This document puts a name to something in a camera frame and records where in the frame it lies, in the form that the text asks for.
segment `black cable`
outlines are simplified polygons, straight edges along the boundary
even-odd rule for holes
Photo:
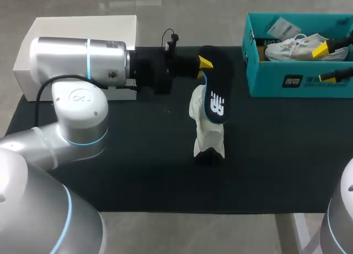
[[[161,44],[161,47],[163,47],[163,39],[164,39],[164,36],[165,36],[165,34],[166,34],[169,30],[172,31],[173,34],[174,34],[174,30],[173,30],[172,28],[168,28],[166,31],[164,31],[164,33],[163,33],[163,35],[162,35],[162,44]]]
[[[60,76],[56,76],[53,77],[51,79],[48,79],[45,83],[42,84],[42,86],[40,87],[38,93],[37,93],[37,98],[35,100],[35,109],[34,109],[34,126],[37,127],[38,126],[38,117],[39,117],[39,102],[40,102],[40,96],[42,95],[43,90],[45,89],[45,87],[48,86],[48,84],[58,80],[58,79],[68,79],[68,78],[72,78],[72,79],[80,79],[83,80],[84,82],[89,82],[92,83],[93,85],[97,86],[98,88],[107,90],[108,87],[107,86],[103,86],[101,84],[99,84],[98,82],[95,82],[94,80],[91,79],[87,79],[83,76],[79,76],[79,75],[60,75]]]

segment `white shoe upper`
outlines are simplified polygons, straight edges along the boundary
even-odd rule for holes
[[[211,123],[202,110],[202,91],[204,87],[204,85],[196,87],[189,105],[189,115],[196,121],[197,138],[194,146],[194,156],[208,148],[214,148],[224,157],[223,125]]]
[[[282,43],[269,44],[265,50],[265,55],[271,61],[343,61],[349,53],[349,47],[313,58],[312,52],[326,40],[327,38],[319,34],[311,36],[298,34]]]

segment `label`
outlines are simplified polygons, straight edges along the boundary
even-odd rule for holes
[[[345,88],[349,84],[350,79],[344,79],[338,83],[321,82],[319,77],[307,77],[304,87],[311,88]]]
[[[299,88],[303,75],[286,75],[282,88]]]
[[[211,91],[211,104],[210,108],[211,111],[219,116],[223,116],[224,114],[224,98],[218,96],[213,91]]]
[[[280,17],[274,24],[271,26],[268,34],[278,38],[282,41],[295,37],[302,31],[299,27],[291,24],[289,21]]]
[[[267,46],[269,44],[280,43],[282,41],[277,38],[255,38],[255,42],[257,46]]]
[[[250,38],[250,42],[251,42],[251,45],[252,45],[254,40],[255,40],[255,36],[254,36],[253,30],[250,30],[249,38]]]
[[[248,62],[249,62],[249,56],[248,56],[248,52],[245,51],[245,56],[244,56],[244,64],[245,64],[245,69],[248,68]]]

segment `robotic arm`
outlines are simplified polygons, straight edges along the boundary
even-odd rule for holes
[[[1,252],[104,253],[106,232],[98,211],[45,172],[104,150],[108,101],[90,81],[130,88],[126,79],[133,78],[137,87],[132,89],[148,86],[155,93],[167,94],[174,77],[204,75],[208,83],[205,114],[211,122],[225,122],[232,76],[226,72],[224,77],[218,75],[216,82],[215,70],[223,70],[216,59],[213,64],[210,60],[219,54],[209,53],[209,47],[196,57],[179,57],[175,53],[177,40],[173,34],[166,49],[158,50],[152,61],[139,58],[138,51],[129,51],[118,41],[54,37],[33,41],[31,75],[39,84],[52,82],[57,122],[0,139]],[[87,80],[67,78],[69,75]],[[52,80],[58,76],[65,79]],[[226,99],[222,115],[215,115],[221,112],[220,105],[215,106],[211,99],[214,93]]]

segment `new balance logo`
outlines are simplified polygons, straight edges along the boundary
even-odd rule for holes
[[[217,113],[219,116],[222,116],[224,114],[224,107],[222,104],[224,104],[224,99],[219,97],[217,94],[213,93],[211,91],[211,110],[214,113]]]

